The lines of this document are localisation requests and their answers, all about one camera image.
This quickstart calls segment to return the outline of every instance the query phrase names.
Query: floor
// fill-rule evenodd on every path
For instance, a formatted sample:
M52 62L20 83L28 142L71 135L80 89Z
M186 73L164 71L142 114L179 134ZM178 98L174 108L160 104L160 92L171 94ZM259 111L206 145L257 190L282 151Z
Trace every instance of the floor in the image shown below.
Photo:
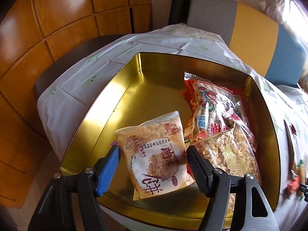
M37 172L23 207L20 209L16 208L7 209L20 231L26 231L28 229L31 217L41 198L41 195L43 194L47 184L49 183L49 180L56 172L59 171L59 167L60 167L60 161L58 160L56 154L53 151L51 151L47 156L47 158L45 159L45 161L43 162L41 168ZM78 206L77 194L72 194L72 206L73 206L77 231L84 231L84 226L82 223ZM128 229L126 229L124 226L122 226L117 221L112 219L105 212L103 211L101 212L102 215L104 216L108 230L128 231Z

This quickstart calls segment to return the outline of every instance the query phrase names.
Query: multicolored backrest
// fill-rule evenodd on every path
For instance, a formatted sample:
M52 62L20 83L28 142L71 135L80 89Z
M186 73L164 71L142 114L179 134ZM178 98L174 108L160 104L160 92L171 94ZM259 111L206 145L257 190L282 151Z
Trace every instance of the multicolored backrest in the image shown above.
M274 85L297 85L305 48L258 10L234 0L191 0L187 26L219 34L244 63Z

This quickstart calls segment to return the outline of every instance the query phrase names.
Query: beige curtain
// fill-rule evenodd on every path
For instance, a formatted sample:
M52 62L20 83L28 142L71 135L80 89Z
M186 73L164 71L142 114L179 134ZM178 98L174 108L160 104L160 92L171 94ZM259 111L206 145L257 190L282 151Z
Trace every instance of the beige curtain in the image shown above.
M266 7L263 11L268 17L272 18L279 24L283 23L281 6L283 6L285 0L266 0Z

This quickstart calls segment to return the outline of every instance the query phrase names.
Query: black cylinder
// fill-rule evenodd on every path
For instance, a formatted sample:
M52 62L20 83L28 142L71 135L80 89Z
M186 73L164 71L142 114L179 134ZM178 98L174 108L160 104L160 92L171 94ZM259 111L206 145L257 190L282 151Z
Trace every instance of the black cylinder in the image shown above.
M168 25L187 21L190 0L172 0Z

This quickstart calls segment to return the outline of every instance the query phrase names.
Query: gold tin box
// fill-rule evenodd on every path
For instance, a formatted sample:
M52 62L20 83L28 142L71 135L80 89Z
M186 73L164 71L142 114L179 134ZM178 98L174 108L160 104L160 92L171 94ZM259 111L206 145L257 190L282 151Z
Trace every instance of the gold tin box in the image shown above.
M252 115L258 142L256 158L262 189L275 210L280 192L280 159L274 125L254 80L247 74L211 61L181 55L138 53L113 77L99 94L78 128L61 164L64 175L80 173L104 157L116 129L139 125L178 110L182 124L191 115L182 96L184 72L213 83L242 87ZM121 157L101 205L131 219L179 230L198 229L209 199L197 187L186 187L165 195L133 201L134 187ZM227 216L225 227L232 216Z

